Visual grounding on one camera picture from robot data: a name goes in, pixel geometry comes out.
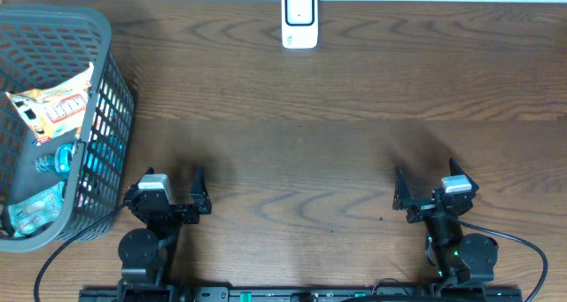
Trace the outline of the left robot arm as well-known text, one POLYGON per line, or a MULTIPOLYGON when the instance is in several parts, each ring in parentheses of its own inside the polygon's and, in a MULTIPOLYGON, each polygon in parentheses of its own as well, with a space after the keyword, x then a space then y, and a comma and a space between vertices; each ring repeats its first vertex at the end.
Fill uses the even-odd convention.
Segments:
POLYGON ((151 167, 128 188, 124 205, 144 227, 128 232, 119 243, 120 294, 124 298, 156 292, 171 299, 175 294, 165 280, 173 265, 180 229, 198 224, 202 215, 212 211, 204 170, 200 167, 193 178, 190 203, 172 205, 172 196, 168 176, 155 173, 151 167))

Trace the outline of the teal wet wipes pack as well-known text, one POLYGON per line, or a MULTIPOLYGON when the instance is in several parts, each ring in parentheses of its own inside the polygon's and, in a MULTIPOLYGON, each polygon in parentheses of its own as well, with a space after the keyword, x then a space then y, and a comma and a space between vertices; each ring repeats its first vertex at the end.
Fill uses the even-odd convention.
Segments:
POLYGON ((14 237, 30 236, 54 222, 62 211, 66 183, 58 182, 32 197, 8 206, 14 237))

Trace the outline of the teal mouthwash bottle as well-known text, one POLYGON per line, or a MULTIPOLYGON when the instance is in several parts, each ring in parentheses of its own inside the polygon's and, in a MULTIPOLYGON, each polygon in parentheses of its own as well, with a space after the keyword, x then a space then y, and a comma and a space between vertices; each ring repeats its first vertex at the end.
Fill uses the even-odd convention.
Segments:
POLYGON ((33 164, 39 174, 55 174, 63 180, 69 177, 74 156, 74 145, 64 143, 51 155, 37 158, 33 164))

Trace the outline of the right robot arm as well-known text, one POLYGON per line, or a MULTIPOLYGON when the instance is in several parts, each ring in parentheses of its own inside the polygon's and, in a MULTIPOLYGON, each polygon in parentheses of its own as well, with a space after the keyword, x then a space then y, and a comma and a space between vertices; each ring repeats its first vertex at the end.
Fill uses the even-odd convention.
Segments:
POLYGON ((448 285, 485 284, 494 279, 497 242, 479 233, 464 234, 459 217, 472 209, 478 185, 454 159, 450 175, 428 198, 414 198, 401 169, 395 169, 392 208, 407 212, 409 223, 422 222, 427 231, 426 254, 448 285))

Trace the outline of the orange snack bag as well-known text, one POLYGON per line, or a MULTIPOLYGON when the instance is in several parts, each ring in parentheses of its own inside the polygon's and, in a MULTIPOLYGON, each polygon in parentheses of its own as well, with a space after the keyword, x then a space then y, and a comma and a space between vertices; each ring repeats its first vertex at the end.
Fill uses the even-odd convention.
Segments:
POLYGON ((6 93, 16 112, 35 136, 34 145, 47 143, 80 128, 89 102, 94 64, 50 89, 6 93))

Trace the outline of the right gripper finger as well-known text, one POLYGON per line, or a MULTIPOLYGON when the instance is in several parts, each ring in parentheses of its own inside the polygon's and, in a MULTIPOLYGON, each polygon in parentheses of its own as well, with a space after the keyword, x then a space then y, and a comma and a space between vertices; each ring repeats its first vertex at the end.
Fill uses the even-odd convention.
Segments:
POLYGON ((392 201, 393 210, 408 209, 412 205, 412 197, 405 175, 399 166, 395 168, 395 191, 392 201))
POLYGON ((454 158, 448 160, 450 176, 457 180, 458 188, 452 188, 452 191, 465 191, 464 180, 470 185, 470 190, 478 191, 478 184, 462 169, 458 162, 454 158))

